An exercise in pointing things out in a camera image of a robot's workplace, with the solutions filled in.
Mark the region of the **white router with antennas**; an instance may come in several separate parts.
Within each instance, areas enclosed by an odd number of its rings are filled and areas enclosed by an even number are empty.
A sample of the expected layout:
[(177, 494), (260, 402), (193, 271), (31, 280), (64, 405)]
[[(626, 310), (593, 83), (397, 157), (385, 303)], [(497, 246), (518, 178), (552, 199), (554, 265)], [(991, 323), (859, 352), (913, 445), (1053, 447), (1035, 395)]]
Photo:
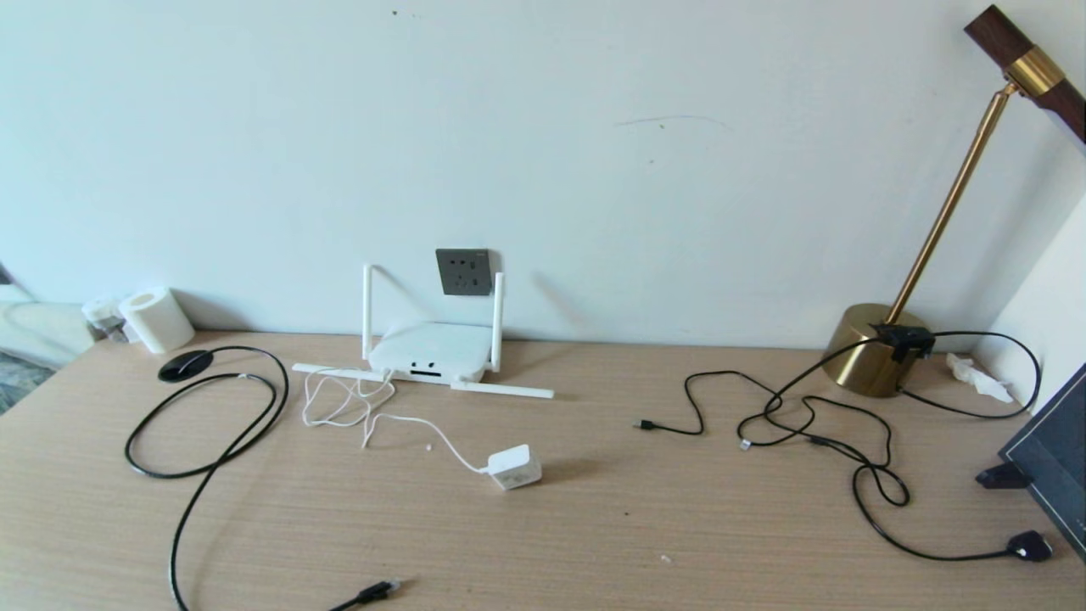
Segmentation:
[(310, 362), (294, 364), (294, 371), (321, 373), (352, 380), (411, 380), (430, 385), (484, 394), (553, 399), (555, 391), (484, 382), (485, 373), (501, 370), (503, 314), (506, 291), (505, 273), (494, 275), (493, 317), (489, 328), (473, 324), (424, 322), (401, 328), (372, 343), (372, 271), (363, 267), (363, 360), (368, 370), (326, 367)]

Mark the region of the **brass desk lamp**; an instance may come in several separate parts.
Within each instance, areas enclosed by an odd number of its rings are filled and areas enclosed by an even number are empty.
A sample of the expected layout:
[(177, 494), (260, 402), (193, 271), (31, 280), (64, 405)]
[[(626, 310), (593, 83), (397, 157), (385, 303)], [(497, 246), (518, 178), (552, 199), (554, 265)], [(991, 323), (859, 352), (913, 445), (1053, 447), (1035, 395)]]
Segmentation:
[(982, 113), (965, 158), (955, 174), (938, 216), (931, 225), (895, 300), (891, 305), (851, 305), (842, 314), (822, 356), (820, 367), (834, 383), (866, 397), (886, 398), (901, 394), (913, 365), (922, 360), (915, 357), (904, 362), (891, 361), (888, 345), (879, 343), (871, 326), (887, 323), (929, 328), (920, 318), (911, 316), (906, 306), (933, 259), (955, 209), (965, 196), (967, 186), (1011, 98), (1020, 96), (1030, 100), (1036, 109), (1055, 117), (1056, 124), (1066, 128), (1075, 143), (1086, 148), (1086, 94), (1073, 85), (1055, 59), (1022, 31), (1016, 22), (992, 3), (967, 23), (963, 31), (999, 67), (1005, 84), (992, 96), (988, 107)]

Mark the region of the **black round desk grommet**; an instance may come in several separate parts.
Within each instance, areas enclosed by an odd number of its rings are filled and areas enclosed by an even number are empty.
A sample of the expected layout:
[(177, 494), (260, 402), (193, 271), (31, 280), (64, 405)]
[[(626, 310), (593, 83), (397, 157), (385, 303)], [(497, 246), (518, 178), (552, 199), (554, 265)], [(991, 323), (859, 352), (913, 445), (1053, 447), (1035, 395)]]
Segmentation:
[(188, 351), (172, 357), (157, 371), (157, 380), (167, 384), (178, 384), (185, 380), (197, 378), (214, 362), (210, 351)]

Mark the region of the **white paper roll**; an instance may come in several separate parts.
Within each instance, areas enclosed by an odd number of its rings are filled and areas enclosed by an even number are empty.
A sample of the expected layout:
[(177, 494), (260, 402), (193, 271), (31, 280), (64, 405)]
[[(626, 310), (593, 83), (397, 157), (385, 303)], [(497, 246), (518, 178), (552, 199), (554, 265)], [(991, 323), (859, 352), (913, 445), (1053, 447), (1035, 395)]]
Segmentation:
[(167, 287), (155, 287), (122, 300), (119, 315), (132, 326), (148, 352), (156, 355), (182, 348), (195, 336), (193, 324)]

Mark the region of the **crumpled white tissue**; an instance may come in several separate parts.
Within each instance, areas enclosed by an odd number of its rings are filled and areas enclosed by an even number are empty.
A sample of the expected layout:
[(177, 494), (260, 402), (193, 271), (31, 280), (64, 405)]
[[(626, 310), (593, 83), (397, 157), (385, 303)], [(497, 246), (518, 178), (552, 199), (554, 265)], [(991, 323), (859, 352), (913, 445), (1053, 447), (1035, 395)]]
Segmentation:
[(950, 374), (961, 383), (970, 385), (980, 395), (992, 397), (1003, 403), (1011, 403), (1012, 395), (1000, 380), (988, 375), (981, 370), (970, 357), (958, 356), (955, 353), (947, 353), (945, 359)]

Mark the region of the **pale background furniture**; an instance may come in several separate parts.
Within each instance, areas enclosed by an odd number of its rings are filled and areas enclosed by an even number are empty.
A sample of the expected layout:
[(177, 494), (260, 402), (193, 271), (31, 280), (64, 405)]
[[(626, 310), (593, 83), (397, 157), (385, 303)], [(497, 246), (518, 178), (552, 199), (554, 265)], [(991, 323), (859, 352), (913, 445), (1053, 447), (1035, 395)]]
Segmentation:
[(94, 343), (80, 305), (0, 300), (0, 352), (61, 370)]

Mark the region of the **grey wall power socket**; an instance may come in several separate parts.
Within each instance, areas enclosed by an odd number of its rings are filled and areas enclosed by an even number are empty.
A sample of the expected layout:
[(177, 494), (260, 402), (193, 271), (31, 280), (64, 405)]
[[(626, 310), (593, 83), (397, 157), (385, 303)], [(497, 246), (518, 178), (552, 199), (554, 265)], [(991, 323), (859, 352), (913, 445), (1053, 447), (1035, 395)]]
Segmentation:
[(489, 249), (435, 249), (445, 295), (489, 295), (493, 290)]

